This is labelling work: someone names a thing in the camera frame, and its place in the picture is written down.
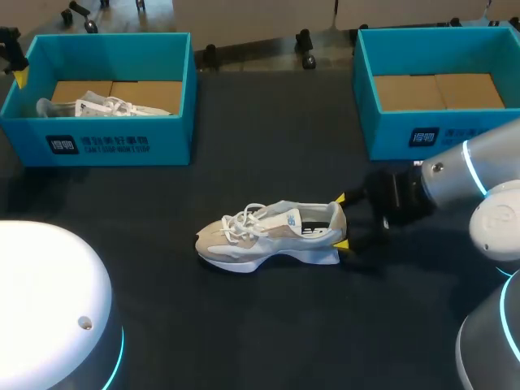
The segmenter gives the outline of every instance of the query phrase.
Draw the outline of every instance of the white sneaker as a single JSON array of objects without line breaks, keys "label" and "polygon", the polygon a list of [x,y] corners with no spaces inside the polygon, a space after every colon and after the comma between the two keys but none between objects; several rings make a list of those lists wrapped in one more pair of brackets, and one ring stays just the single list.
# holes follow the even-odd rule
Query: white sneaker
[{"label": "white sneaker", "polygon": [[103,97],[88,91],[81,99],[71,103],[53,103],[42,98],[36,104],[38,116],[55,118],[60,116],[151,116],[169,115],[158,108],[135,106],[117,97]]},{"label": "white sneaker", "polygon": [[[258,207],[258,211],[249,210]],[[197,234],[195,249],[207,262],[232,272],[253,272],[275,254],[288,254],[310,264],[337,264],[340,258],[333,245],[346,232],[345,214],[336,202],[254,203],[204,227]]]}]

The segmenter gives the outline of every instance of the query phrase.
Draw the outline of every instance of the logo on box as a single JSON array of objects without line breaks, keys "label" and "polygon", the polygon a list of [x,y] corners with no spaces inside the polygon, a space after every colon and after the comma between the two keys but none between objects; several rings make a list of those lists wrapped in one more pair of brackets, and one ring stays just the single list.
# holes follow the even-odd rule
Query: logo on box
[{"label": "logo on box", "polygon": [[54,154],[78,154],[80,152],[72,136],[46,136],[45,138]]},{"label": "logo on box", "polygon": [[433,146],[437,141],[439,128],[415,128],[409,139],[408,146]]}]

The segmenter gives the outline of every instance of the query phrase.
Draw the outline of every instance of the black table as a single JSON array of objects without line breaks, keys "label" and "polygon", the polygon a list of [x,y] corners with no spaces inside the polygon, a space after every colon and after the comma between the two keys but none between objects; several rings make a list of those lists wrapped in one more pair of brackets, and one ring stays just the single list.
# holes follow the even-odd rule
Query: black table
[{"label": "black table", "polygon": [[0,152],[0,218],[59,225],[105,263],[130,389],[461,389],[458,328],[504,282],[470,242],[468,209],[364,253],[380,273],[197,260],[194,233],[224,214],[361,183],[371,166],[343,71],[200,74],[189,167],[24,171],[5,139]]}]

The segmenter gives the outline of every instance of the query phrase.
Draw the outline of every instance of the shoe box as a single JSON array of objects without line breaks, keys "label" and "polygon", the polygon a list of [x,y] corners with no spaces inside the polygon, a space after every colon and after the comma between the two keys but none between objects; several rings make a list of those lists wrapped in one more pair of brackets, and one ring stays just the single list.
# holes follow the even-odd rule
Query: shoe box
[{"label": "shoe box", "polygon": [[[36,36],[28,83],[13,83],[0,125],[26,167],[188,165],[197,71],[188,33]],[[37,118],[40,98],[91,90],[169,111],[152,117]]]},{"label": "shoe box", "polygon": [[359,30],[353,91],[372,160],[422,160],[520,117],[509,27]]}]

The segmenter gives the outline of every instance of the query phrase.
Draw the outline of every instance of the teal box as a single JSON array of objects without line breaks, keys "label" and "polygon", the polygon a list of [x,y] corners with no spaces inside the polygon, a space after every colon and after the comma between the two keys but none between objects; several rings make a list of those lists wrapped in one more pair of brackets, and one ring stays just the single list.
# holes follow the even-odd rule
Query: teal box
[{"label": "teal box", "polygon": [[[13,83],[0,112],[26,167],[189,164],[197,98],[189,34],[36,36],[28,61],[28,84]],[[182,81],[179,114],[37,118],[38,99],[51,99],[59,80]]]},{"label": "teal box", "polygon": [[[383,111],[374,76],[490,73],[505,109]],[[430,158],[520,117],[520,41],[511,28],[360,30],[353,90],[371,160]]]}]

